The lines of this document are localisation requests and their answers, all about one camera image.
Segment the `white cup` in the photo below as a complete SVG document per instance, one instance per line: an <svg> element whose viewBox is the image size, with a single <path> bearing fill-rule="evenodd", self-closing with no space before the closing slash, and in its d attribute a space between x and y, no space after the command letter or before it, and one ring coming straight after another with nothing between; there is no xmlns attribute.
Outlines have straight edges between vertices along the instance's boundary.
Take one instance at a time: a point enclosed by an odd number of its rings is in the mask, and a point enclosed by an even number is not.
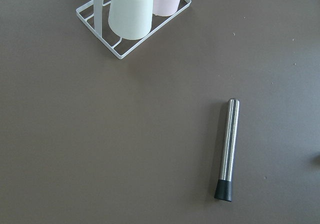
<svg viewBox="0 0 320 224"><path fill-rule="evenodd" d="M154 0L111 0L108 24L126 40L144 38L151 30Z"/></svg>

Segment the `steel muddler black tip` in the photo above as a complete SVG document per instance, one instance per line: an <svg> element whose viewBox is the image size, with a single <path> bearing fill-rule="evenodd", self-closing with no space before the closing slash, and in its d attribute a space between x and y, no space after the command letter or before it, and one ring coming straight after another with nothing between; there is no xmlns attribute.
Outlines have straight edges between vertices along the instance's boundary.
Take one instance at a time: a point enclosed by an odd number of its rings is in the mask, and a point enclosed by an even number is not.
<svg viewBox="0 0 320 224"><path fill-rule="evenodd" d="M231 202L233 194L232 179L238 133L240 101L236 98L231 98L228 100L227 104L220 170L214 198Z"/></svg>

